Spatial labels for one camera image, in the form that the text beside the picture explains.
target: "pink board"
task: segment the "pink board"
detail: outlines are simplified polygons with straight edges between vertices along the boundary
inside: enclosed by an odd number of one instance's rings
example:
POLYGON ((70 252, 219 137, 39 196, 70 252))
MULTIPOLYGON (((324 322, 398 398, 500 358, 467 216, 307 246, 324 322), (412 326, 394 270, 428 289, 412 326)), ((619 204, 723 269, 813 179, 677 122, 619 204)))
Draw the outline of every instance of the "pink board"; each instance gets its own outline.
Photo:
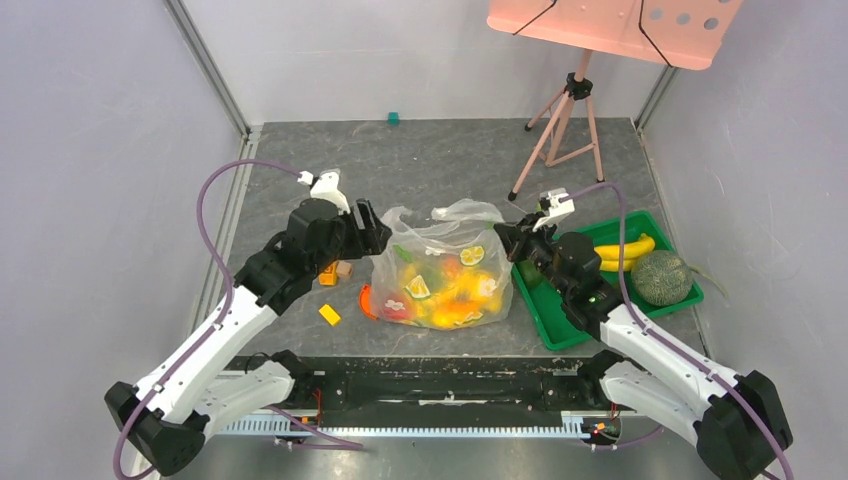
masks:
MULTIPOLYGON (((644 0, 642 27, 675 67, 703 70, 742 0, 644 0)), ((639 31, 641 0, 559 0, 520 35, 665 63, 639 31)), ((550 0, 489 0, 489 26, 513 33, 550 0)))

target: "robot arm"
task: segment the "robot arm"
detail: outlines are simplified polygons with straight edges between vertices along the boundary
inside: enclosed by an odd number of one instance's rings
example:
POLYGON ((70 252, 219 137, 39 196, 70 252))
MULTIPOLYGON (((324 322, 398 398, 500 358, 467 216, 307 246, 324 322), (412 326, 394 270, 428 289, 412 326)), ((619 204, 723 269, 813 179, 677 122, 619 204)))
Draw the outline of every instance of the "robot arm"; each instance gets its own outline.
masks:
POLYGON ((592 239, 576 232, 554 237, 553 223, 573 211, 570 201, 562 190, 548 192, 539 202, 540 211, 494 228, 510 261, 532 262, 557 290, 575 328, 629 357, 604 351, 581 367, 578 375, 585 381, 587 399, 598 406, 612 401, 648 415, 692 443, 720 478, 756 477, 776 455, 743 407, 713 377, 724 379, 753 407, 785 450, 792 433, 774 384, 757 371, 742 376, 705 358, 633 305, 637 322, 620 290, 601 277, 592 239))
POLYGON ((311 198, 290 215, 288 228, 274 235, 235 275, 233 301, 216 323, 224 302, 162 364, 136 384, 118 382, 106 404, 119 429, 149 392, 156 395, 142 409, 128 439, 165 476, 184 468, 205 441, 244 415, 289 397, 296 383, 310 376, 291 354, 244 377, 212 386, 232 358, 259 331, 270 325, 332 262, 376 255, 386 248, 391 230, 365 200, 356 202, 358 218, 338 191, 338 172, 314 178, 303 172, 298 182, 310 186, 311 198), (163 372, 191 350, 166 384, 163 372))

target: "white gear rack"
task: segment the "white gear rack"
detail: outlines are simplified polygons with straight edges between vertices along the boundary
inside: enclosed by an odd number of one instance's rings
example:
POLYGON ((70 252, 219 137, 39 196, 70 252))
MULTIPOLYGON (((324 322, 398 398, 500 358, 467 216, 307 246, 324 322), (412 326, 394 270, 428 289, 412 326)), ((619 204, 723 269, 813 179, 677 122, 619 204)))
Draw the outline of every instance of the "white gear rack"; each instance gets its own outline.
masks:
MULTIPOLYGON (((402 437, 402 438, 573 438, 588 439, 583 433, 583 417, 562 416, 561 427, 336 427, 319 428, 328 435, 338 437, 402 437)), ((218 435, 310 437, 311 433, 292 430, 291 423, 276 413, 254 413, 246 415, 218 432, 218 435)))

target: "tripod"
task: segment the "tripod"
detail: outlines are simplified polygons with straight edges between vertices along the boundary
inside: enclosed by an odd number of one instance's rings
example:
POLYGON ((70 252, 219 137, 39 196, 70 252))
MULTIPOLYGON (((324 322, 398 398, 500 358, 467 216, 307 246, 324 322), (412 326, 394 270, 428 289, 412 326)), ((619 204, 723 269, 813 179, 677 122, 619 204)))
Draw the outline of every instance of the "tripod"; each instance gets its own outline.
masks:
POLYGON ((562 163, 580 155, 581 153, 586 153, 591 150, 595 155, 595 170, 597 171, 598 182, 604 181, 604 169, 601 166, 601 151, 598 148, 598 130, 595 128, 595 108, 592 105, 591 97, 592 82, 585 78, 586 70, 589 69, 589 59, 591 57, 592 50, 583 49, 583 56, 580 58, 580 65, 577 67, 577 72, 568 74, 565 87, 563 87, 561 91, 558 91, 556 95, 551 98, 548 104, 545 105, 544 108, 542 108, 539 113, 537 113, 536 116, 524 126, 524 130, 529 132, 542 115, 548 111, 560 97, 564 97, 562 101, 559 102, 559 105, 557 105, 554 113, 551 115, 551 120, 548 122, 548 125, 545 126, 545 131, 542 132, 542 137, 539 139, 539 142, 536 143, 536 148, 533 149, 533 153, 530 154, 530 159, 527 160, 527 164, 524 165, 524 170, 521 172, 521 175, 518 176, 518 180, 515 182, 515 186, 512 187, 512 191, 509 192, 507 198, 510 201, 515 200, 518 196, 518 189, 521 188, 521 184, 524 183, 524 178, 527 177, 527 174, 530 172, 530 168, 533 166, 533 163, 536 162, 537 157, 541 157, 545 161, 546 166, 552 167, 558 163, 562 163), (572 110, 574 110, 574 102, 577 100, 586 100, 586 113, 589 120, 589 134, 592 137, 592 143, 560 158, 556 158, 557 149, 559 148, 559 144, 562 143, 562 137, 565 135, 565 127, 568 126, 568 119, 571 117, 572 110), (555 126, 556 133, 551 139, 551 146, 548 150, 548 154, 545 155, 542 153, 542 147, 544 147, 545 141, 555 126))

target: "white wall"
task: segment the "white wall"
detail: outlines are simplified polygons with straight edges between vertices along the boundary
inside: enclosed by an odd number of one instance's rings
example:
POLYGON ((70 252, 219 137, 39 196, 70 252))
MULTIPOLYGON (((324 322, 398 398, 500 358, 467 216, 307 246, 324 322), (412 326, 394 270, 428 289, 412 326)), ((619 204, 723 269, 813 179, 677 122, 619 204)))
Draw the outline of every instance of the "white wall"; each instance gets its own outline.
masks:
POLYGON ((730 291, 699 308, 718 360, 777 384, 796 478, 848 460, 844 2, 747 1, 713 66, 646 131, 678 246, 730 291))
MULTIPOLYGON (((186 0, 251 123, 532 116, 580 51, 486 25, 486 0, 186 0)), ((633 117, 661 67, 597 54, 596 115, 633 117)), ((585 116, 583 107, 575 115, 585 116)))
POLYGON ((103 395, 185 338, 239 139, 162 2, 3 2, 0 45, 0 477, 113 478, 103 395))

